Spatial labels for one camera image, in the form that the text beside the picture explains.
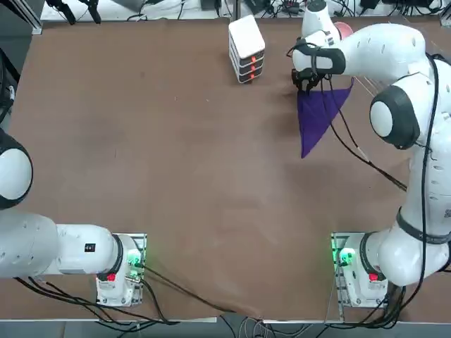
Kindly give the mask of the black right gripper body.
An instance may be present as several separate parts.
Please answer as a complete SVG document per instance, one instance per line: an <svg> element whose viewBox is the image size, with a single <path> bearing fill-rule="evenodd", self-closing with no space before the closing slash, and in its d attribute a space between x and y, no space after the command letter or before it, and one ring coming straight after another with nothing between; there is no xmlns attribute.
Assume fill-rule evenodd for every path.
<svg viewBox="0 0 451 338"><path fill-rule="evenodd" d="M311 81L322 81L323 79L330 80L331 74L314 74L311 70L298 71L295 68L291 70L291 78L294 86L302 85L307 88L307 83Z"/></svg>

